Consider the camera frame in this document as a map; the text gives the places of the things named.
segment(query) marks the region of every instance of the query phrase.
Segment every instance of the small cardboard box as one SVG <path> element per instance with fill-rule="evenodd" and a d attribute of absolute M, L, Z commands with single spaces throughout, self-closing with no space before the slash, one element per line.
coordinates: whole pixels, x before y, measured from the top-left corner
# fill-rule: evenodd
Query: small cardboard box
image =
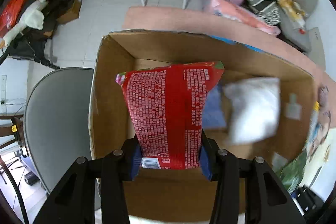
<path fill-rule="evenodd" d="M 74 0 L 71 7 L 60 17 L 56 19 L 59 24 L 66 24 L 72 20 L 79 18 L 79 11 L 81 9 L 82 2 Z"/>
<path fill-rule="evenodd" d="M 209 132 L 219 147 L 237 157 L 262 156 L 271 165 L 274 152 L 288 160 L 302 150 L 314 105 L 313 77 L 302 69 L 259 49 L 219 37 L 182 32 L 128 30 L 103 37 L 96 60 L 91 90 L 89 131 L 93 158 L 120 148 L 134 136 L 116 74 L 134 69 L 221 60 L 225 83 L 258 76 L 281 80 L 281 117 L 277 134 L 248 145 L 229 146 L 224 132 Z M 289 95 L 302 106 L 300 120 L 286 118 Z M 140 169 L 133 182 L 124 182 L 128 213 L 167 222 L 208 221 L 216 182 L 209 182 L 200 169 Z"/>

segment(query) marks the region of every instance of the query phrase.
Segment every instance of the white package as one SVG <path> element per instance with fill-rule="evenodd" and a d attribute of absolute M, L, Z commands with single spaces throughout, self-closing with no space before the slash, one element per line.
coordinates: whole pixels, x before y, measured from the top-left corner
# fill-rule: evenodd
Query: white package
<path fill-rule="evenodd" d="M 232 144 L 253 143 L 276 134 L 280 116 L 278 78 L 257 77 L 230 83 L 224 93 L 232 104 Z"/>

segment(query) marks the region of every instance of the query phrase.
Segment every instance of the chair backrest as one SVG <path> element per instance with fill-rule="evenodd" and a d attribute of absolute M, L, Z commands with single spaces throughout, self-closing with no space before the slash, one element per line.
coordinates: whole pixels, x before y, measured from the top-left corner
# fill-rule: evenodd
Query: chair backrest
<path fill-rule="evenodd" d="M 87 68 L 53 71 L 35 85 L 27 102 L 26 146 L 49 193 L 76 158 L 92 159 L 88 132 L 92 77 L 93 70 Z M 96 191 L 95 208 L 99 207 Z"/>

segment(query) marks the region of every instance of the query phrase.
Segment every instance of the red package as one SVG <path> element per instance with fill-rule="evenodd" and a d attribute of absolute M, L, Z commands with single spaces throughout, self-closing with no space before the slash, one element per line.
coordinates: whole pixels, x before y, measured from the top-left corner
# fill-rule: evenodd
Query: red package
<path fill-rule="evenodd" d="M 199 167 L 202 110 L 222 62 L 171 65 L 117 75 L 142 151 L 142 167 Z"/>
<path fill-rule="evenodd" d="M 14 27 L 21 8 L 26 0 L 10 0 L 0 16 L 0 37 Z"/>

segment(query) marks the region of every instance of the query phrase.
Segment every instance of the metal bolt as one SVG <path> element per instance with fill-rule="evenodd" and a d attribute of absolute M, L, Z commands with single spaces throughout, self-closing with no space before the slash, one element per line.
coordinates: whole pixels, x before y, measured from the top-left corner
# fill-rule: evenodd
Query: metal bolt
<path fill-rule="evenodd" d="M 85 157 L 79 157 L 79 158 L 76 160 L 76 162 L 77 162 L 78 164 L 83 164 L 83 163 L 86 162 L 86 158 L 85 158 Z"/>
<path fill-rule="evenodd" d="M 124 152 L 121 149 L 116 149 L 113 151 L 113 155 L 121 156 Z"/>
<path fill-rule="evenodd" d="M 256 157 L 255 161 L 259 164 L 263 164 L 265 160 L 263 159 L 263 157 Z"/>
<path fill-rule="evenodd" d="M 225 149 L 219 149 L 218 150 L 218 154 L 221 156 L 226 156 L 227 155 L 227 151 Z"/>

